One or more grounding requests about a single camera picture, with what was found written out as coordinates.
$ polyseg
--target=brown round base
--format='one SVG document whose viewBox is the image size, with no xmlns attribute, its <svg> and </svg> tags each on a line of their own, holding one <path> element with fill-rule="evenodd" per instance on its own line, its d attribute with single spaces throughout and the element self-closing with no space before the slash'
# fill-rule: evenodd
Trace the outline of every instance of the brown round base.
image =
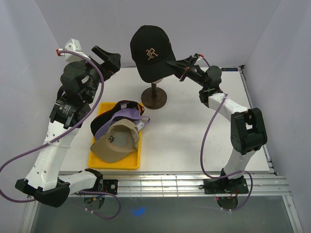
<svg viewBox="0 0 311 233">
<path fill-rule="evenodd" d="M 167 95 L 165 91 L 161 88 L 156 89 L 156 97 L 152 95 L 151 87 L 144 90 L 141 94 L 141 102 L 146 108 L 149 109 L 159 109 L 162 108 L 167 101 Z"/>
</svg>

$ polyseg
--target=cap brim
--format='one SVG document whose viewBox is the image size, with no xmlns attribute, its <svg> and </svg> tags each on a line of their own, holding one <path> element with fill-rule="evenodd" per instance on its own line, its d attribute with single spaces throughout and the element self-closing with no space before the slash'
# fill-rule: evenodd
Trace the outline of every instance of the cap brim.
<svg viewBox="0 0 311 233">
<path fill-rule="evenodd" d="M 173 51 L 171 51 L 170 55 L 161 62 L 152 65 L 136 63 L 136 66 L 141 79 L 146 83 L 153 83 L 159 79 L 163 79 L 174 74 L 173 68 L 171 68 L 167 62 L 175 60 Z"/>
</svg>

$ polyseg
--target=beige baseball cap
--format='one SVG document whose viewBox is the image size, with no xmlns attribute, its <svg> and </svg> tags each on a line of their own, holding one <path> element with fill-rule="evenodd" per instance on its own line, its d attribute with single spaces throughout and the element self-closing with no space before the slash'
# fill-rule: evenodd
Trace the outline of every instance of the beige baseball cap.
<svg viewBox="0 0 311 233">
<path fill-rule="evenodd" d="M 138 141 L 136 124 L 122 119 L 109 127 L 108 132 L 91 146 L 91 151 L 103 161 L 114 163 L 137 151 Z"/>
</svg>

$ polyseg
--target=purple baseball cap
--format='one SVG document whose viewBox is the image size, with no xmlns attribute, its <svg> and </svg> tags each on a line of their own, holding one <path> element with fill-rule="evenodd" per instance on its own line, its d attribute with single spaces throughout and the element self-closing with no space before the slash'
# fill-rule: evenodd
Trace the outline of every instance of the purple baseball cap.
<svg viewBox="0 0 311 233">
<path fill-rule="evenodd" d="M 97 130 L 97 132 L 95 133 L 95 139 L 96 140 L 100 139 L 103 135 L 105 135 L 108 132 L 109 127 L 114 122 L 124 118 L 134 122 L 136 125 L 142 122 L 141 128 L 150 122 L 150 118 L 148 116 L 141 116 L 139 110 L 135 108 L 124 108 L 117 111 L 108 122 L 106 122 L 102 127 L 99 128 L 99 130 Z"/>
</svg>

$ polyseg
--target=clothing tag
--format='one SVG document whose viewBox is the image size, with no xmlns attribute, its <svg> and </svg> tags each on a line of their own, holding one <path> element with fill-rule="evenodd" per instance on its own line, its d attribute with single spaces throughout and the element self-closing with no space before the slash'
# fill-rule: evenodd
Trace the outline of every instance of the clothing tag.
<svg viewBox="0 0 311 233">
<path fill-rule="evenodd" d="M 139 123 L 138 123 L 138 125 L 137 125 L 137 130 L 138 130 L 138 132 L 142 129 L 142 127 L 144 127 L 145 126 L 145 124 L 142 122 L 142 121 L 140 121 Z"/>
<path fill-rule="evenodd" d="M 124 109 L 127 107 L 127 103 L 121 104 L 121 109 Z"/>
</svg>

